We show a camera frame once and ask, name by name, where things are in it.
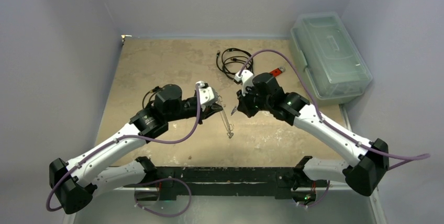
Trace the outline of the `silver key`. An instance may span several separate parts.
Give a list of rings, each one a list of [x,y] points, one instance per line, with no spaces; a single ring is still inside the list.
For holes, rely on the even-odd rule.
[[[230,115],[232,116],[235,112],[237,111],[237,107],[234,107],[230,113]]]

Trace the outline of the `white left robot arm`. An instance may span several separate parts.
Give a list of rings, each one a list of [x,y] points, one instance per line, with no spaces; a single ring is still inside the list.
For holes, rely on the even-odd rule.
[[[155,168],[147,157],[115,167],[114,163],[133,150],[148,143],[162,144],[161,135],[168,131],[169,123],[194,118],[187,135],[169,140],[174,145],[189,139],[204,119],[223,111],[216,90],[206,82],[195,84],[194,95],[182,97],[182,89],[175,84],[157,86],[149,91],[151,100],[142,102],[142,109],[111,137],[89,151],[69,159],[55,159],[49,165],[51,191],[46,199],[46,210],[54,212],[51,200],[55,197],[58,208],[73,214],[87,206],[95,196],[112,189],[141,184],[149,187],[162,183],[156,179]]]

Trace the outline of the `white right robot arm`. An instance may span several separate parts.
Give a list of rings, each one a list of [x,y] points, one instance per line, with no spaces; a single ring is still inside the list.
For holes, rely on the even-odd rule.
[[[381,139],[371,141],[342,127],[298,93],[286,93],[270,73],[254,76],[244,70],[235,74],[237,111],[247,117],[267,111],[274,118],[302,129],[329,146],[341,161],[309,158],[294,171],[297,184],[306,186],[314,180],[346,183],[355,192],[371,196],[389,169],[388,145]]]

